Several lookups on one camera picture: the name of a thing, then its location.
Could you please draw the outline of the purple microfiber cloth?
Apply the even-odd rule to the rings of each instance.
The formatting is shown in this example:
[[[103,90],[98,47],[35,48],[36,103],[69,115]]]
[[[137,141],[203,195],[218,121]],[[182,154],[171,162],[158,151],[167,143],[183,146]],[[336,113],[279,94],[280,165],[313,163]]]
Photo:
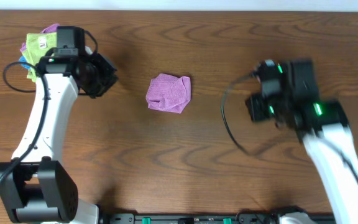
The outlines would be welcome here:
[[[181,114],[191,100],[191,78],[161,73],[151,79],[145,99],[151,110]]]

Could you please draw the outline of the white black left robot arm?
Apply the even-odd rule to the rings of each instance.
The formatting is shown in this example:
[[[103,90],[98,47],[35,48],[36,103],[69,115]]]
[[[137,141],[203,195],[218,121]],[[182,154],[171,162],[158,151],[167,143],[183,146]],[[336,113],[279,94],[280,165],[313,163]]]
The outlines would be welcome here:
[[[33,70],[35,101],[24,135],[9,162],[0,162],[0,198],[13,223],[107,223],[109,217],[79,198],[62,164],[71,108],[80,91],[90,98],[116,82],[101,54],[47,54]]]

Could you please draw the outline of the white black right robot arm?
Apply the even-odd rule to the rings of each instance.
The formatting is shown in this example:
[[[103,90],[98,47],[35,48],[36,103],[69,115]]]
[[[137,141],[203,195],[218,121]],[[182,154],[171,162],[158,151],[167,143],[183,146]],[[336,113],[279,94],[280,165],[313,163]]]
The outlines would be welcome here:
[[[310,59],[264,60],[251,72],[261,90],[246,100],[253,122],[274,119],[294,130],[313,161],[336,223],[358,223],[358,158],[338,100],[324,100]]]

